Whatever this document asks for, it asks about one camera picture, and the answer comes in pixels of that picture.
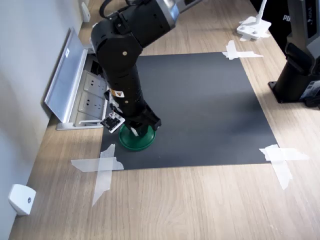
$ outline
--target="black device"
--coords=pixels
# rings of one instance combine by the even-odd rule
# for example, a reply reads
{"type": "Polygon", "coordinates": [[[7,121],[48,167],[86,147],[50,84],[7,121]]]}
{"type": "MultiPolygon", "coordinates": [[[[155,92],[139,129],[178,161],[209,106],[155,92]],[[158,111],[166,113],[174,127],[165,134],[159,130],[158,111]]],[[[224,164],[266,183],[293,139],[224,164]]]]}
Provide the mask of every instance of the black device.
{"type": "Polygon", "coordinates": [[[278,80],[269,82],[279,103],[310,101],[320,93],[319,7],[318,0],[288,1],[287,63],[278,80]]]}

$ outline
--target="wood grain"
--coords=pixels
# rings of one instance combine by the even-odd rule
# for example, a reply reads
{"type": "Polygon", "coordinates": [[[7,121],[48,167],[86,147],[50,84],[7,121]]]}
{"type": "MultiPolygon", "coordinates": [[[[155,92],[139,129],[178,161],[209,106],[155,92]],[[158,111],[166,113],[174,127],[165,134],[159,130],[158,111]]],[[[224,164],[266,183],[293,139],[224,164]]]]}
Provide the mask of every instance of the wood grain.
{"type": "MultiPolygon", "coordinates": [[[[83,43],[101,3],[90,1],[83,43]]],[[[114,0],[106,13],[124,4],[114,0]]],[[[91,207],[96,173],[81,173],[70,160],[98,157],[102,130],[56,131],[51,119],[28,182],[37,191],[34,207],[16,218],[10,239],[320,239],[320,111],[276,102],[267,82],[278,79],[285,56],[272,37],[240,42],[234,33],[255,14],[248,0],[204,0],[143,55],[221,52],[229,40],[238,51],[263,55],[241,62],[272,131],[280,147],[311,157],[288,163],[293,181],[286,190],[270,164],[124,170],[112,174],[111,189],[91,207]]]]}

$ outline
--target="white stand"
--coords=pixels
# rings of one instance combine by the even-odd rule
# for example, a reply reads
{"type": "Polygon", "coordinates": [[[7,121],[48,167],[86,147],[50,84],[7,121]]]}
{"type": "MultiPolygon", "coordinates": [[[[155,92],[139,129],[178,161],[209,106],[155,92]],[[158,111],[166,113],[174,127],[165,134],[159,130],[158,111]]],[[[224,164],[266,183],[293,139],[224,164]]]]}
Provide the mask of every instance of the white stand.
{"type": "Polygon", "coordinates": [[[16,211],[16,214],[24,216],[30,214],[35,196],[36,191],[32,188],[21,184],[14,184],[9,193],[8,200],[16,211]]]}
{"type": "Polygon", "coordinates": [[[240,26],[236,29],[238,34],[243,35],[242,39],[249,40],[255,39],[258,40],[261,37],[268,37],[267,31],[271,26],[271,22],[262,20],[264,14],[265,6],[267,0],[263,0],[259,13],[256,17],[250,16],[245,21],[241,23],[240,26]]]}

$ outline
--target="white wall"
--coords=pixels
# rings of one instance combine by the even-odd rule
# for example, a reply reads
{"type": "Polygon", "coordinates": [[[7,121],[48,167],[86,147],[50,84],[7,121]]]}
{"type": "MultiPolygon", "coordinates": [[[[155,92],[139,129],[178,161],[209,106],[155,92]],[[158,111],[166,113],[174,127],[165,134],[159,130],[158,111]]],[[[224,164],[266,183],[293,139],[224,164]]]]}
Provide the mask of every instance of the white wall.
{"type": "Polygon", "coordinates": [[[27,183],[48,125],[42,102],[68,28],[81,24],[78,0],[0,1],[0,240],[16,216],[12,184],[27,183]]]}

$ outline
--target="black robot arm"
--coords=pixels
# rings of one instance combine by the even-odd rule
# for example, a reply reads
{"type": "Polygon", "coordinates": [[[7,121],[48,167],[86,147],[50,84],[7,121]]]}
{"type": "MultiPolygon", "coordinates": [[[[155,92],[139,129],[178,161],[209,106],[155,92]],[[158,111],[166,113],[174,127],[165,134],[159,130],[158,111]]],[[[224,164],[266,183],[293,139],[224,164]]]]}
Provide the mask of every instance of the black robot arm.
{"type": "Polygon", "coordinates": [[[112,13],[92,29],[92,45],[111,93],[105,94],[106,98],[112,98],[112,110],[139,136],[144,136],[149,126],[156,131],[161,120],[144,100],[137,58],[143,48],[175,27],[179,13],[200,1],[142,0],[112,13]]]}

